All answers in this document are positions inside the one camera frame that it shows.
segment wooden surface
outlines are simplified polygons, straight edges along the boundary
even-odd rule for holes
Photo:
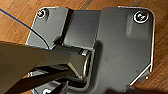
[[[0,2],[0,8],[29,26],[32,25],[38,9],[53,6],[87,10],[117,6],[151,9],[156,18],[153,71],[149,79],[135,83],[134,86],[168,91],[168,0],[1,0]],[[27,28],[0,12],[1,41],[25,44],[28,33]]]

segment black cord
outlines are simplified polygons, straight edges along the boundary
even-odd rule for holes
[[[24,25],[25,27],[27,27],[28,29],[30,29],[35,35],[37,35],[39,38],[41,38],[43,40],[43,42],[46,44],[47,48],[49,49],[49,45],[46,42],[46,40],[40,35],[38,34],[34,29],[32,29],[31,27],[29,27],[28,25],[26,25],[25,23],[23,23],[22,21],[18,20],[17,18],[15,18],[14,16],[10,15],[9,13],[7,13],[6,11],[2,10],[0,8],[0,11],[3,12],[4,14],[8,15],[9,17],[13,18],[14,20],[18,21],[19,23],[21,23],[22,25]]]

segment cable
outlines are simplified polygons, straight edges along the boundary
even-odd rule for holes
[[[27,27],[28,29],[30,29],[35,35],[37,35],[39,38],[41,38],[43,40],[43,42],[46,44],[47,48],[49,49],[49,45],[46,42],[46,40],[39,35],[34,29],[32,29],[31,27],[29,27],[28,25],[26,25],[25,23],[23,23],[22,21],[18,20],[17,18],[15,18],[14,16],[10,15],[9,13],[7,13],[6,11],[2,10],[0,8],[0,11],[3,12],[4,14],[8,15],[9,17],[13,18],[14,20],[18,21],[19,23],[21,23],[22,25],[24,25],[25,27]]]

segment screw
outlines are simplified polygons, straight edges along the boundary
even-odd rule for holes
[[[137,73],[139,73],[139,70],[136,70]]]
[[[137,23],[144,23],[148,20],[148,13],[143,12],[143,11],[138,11],[134,15],[134,20]]]

